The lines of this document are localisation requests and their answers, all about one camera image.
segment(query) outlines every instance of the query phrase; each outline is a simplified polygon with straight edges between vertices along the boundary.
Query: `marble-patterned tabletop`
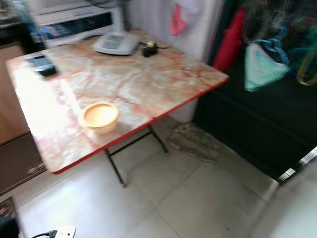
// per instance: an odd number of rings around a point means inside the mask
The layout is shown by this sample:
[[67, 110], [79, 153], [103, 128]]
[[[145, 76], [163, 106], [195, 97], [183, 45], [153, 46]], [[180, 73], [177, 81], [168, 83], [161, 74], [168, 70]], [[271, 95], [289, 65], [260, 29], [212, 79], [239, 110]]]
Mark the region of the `marble-patterned tabletop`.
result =
[[[142, 39], [149, 38], [137, 32]], [[42, 160], [55, 174], [110, 147], [227, 80], [227, 75], [174, 48], [150, 58], [142, 46], [130, 56], [93, 51], [97, 38], [43, 51], [58, 74], [43, 78], [18, 57], [7, 62], [16, 94]], [[97, 135], [81, 127], [87, 105], [114, 103], [113, 132]]]

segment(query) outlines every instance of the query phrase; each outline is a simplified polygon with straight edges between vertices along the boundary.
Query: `doormat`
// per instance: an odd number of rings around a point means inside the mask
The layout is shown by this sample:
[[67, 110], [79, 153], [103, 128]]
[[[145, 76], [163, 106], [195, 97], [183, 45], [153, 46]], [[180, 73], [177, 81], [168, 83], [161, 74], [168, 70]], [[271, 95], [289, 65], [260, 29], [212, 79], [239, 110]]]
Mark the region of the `doormat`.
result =
[[221, 142], [195, 124], [186, 123], [174, 129], [168, 144], [199, 160], [214, 163], [219, 155]]
[[0, 218], [1, 217], [14, 218], [17, 221], [20, 229], [19, 238], [26, 238], [21, 223], [19, 221], [12, 197], [0, 202]]

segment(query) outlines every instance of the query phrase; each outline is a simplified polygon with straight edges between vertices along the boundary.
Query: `remote control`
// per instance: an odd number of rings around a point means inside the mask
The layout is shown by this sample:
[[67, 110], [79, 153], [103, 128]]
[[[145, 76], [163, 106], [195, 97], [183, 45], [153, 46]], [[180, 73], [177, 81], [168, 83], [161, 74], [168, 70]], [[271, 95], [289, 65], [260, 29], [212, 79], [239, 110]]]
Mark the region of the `remote control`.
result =
[[43, 54], [32, 55], [25, 58], [35, 66], [35, 71], [44, 77], [57, 72], [55, 65]]

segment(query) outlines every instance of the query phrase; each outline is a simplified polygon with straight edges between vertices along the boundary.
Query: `teal cloth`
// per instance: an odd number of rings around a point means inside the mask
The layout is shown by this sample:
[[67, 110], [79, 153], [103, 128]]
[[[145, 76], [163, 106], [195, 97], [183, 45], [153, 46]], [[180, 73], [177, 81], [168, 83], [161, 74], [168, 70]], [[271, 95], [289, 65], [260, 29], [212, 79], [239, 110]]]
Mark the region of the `teal cloth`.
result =
[[255, 92], [281, 79], [289, 67], [275, 62], [259, 44], [250, 44], [245, 58], [245, 90]]

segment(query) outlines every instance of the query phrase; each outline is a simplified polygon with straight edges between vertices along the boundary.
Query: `metal table leg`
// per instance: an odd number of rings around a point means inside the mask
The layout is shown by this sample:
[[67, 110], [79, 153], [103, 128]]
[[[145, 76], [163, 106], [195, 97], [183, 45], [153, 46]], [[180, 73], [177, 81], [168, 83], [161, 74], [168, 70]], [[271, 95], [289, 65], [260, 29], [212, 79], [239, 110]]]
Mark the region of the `metal table leg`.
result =
[[111, 165], [112, 165], [112, 167], [113, 167], [113, 169], [114, 169], [114, 171], [115, 171], [120, 183], [122, 184], [122, 187], [125, 188], [127, 186], [127, 184], [123, 181], [123, 179], [121, 177], [121, 174], [119, 173], [119, 170], [118, 170], [117, 166], [115, 165], [115, 163], [114, 163], [114, 161], [112, 159], [111, 153], [109, 152], [108, 149], [105, 149], [105, 153], [106, 153], [106, 155], [107, 155], [107, 157], [108, 157], [108, 159], [109, 159], [109, 161], [110, 161], [110, 163], [111, 163]]
[[136, 138], [135, 140], [131, 141], [130, 143], [128, 143], [128, 144], [122, 146], [121, 148], [119, 148], [119, 149], [113, 151], [112, 153], [109, 151], [109, 149], [105, 149], [105, 154], [106, 154], [107, 158], [109, 159], [109, 161], [110, 161], [110, 163], [111, 163], [111, 165], [112, 165], [112, 167], [113, 167], [113, 169], [114, 169], [114, 171], [115, 171], [115, 173], [116, 173], [116, 175], [117, 175], [117, 177], [118, 177], [120, 183], [122, 184], [122, 186], [123, 186], [124, 188], [126, 187], [126, 183], [125, 183], [124, 180], [122, 179], [122, 176], [121, 176], [121, 174], [119, 173], [119, 170], [118, 170], [117, 166], [115, 165], [114, 160], [112, 159], [112, 156], [113, 156], [113, 155], [119, 153], [120, 151], [126, 149], [126, 148], [129, 147], [130, 145], [136, 143], [137, 141], [143, 139], [144, 137], [146, 137], [146, 136], [148, 136], [148, 135], [150, 135], [150, 134], [153, 134], [154, 138], [160, 143], [160, 145], [162, 146], [162, 148], [163, 148], [165, 154], [167, 154], [167, 155], [169, 154], [169, 151], [168, 151], [166, 145], [165, 145], [164, 142], [159, 138], [159, 136], [156, 134], [156, 132], [154, 131], [153, 127], [152, 127], [151, 125], [149, 125], [148, 128], [149, 128], [149, 130], [150, 130], [149, 132], [145, 133], [144, 135], [141, 135], [140, 137], [138, 137], [138, 138]]

